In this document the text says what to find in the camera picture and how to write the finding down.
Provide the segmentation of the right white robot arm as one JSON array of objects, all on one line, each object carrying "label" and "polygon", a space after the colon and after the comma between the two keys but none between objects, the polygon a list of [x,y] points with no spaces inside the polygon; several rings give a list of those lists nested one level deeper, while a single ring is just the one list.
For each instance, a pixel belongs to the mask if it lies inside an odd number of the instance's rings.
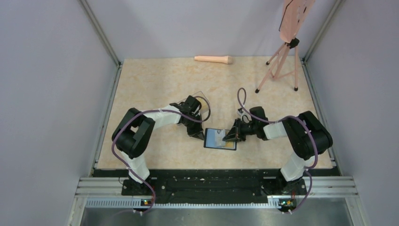
[{"label": "right white robot arm", "polygon": [[316,157],[324,153],[333,144],[327,129],[316,116],[306,111],[297,117],[286,117],[277,123],[269,123],[261,106],[249,110],[251,120],[244,122],[237,118],[231,130],[223,137],[223,141],[241,142],[248,135],[256,135],[267,141],[287,137],[293,148],[287,163],[278,171],[276,188],[282,194],[288,194],[295,188],[305,168],[315,164]]}]

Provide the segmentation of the black card holder wallet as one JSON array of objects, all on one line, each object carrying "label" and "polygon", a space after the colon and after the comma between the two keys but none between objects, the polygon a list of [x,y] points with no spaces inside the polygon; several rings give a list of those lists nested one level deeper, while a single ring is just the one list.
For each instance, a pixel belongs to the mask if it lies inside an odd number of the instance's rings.
[{"label": "black card holder wallet", "polygon": [[237,150],[236,142],[223,141],[223,138],[228,134],[228,129],[212,129],[206,128],[205,140],[203,147],[209,149],[220,149],[220,150]]}]

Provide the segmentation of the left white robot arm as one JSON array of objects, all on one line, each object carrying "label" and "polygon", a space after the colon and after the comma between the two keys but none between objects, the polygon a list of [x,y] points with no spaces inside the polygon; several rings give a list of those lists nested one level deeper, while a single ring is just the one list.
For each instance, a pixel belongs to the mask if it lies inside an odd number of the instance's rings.
[{"label": "left white robot arm", "polygon": [[150,175],[146,166],[144,152],[154,130],[172,124],[186,127],[189,137],[205,139],[201,115],[200,97],[188,96],[180,103],[171,103],[163,108],[139,111],[130,108],[112,134],[112,153],[122,153],[117,157],[128,169],[129,178],[133,180],[133,189],[139,194],[150,191]]}]

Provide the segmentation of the clear plastic card box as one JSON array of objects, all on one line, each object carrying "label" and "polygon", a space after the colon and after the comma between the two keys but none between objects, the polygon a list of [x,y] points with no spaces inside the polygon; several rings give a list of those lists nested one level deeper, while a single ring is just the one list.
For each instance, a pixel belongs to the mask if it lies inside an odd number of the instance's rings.
[{"label": "clear plastic card box", "polygon": [[196,98],[201,103],[200,114],[207,114],[209,111],[208,98],[202,91],[197,91],[191,94],[192,97]]}]

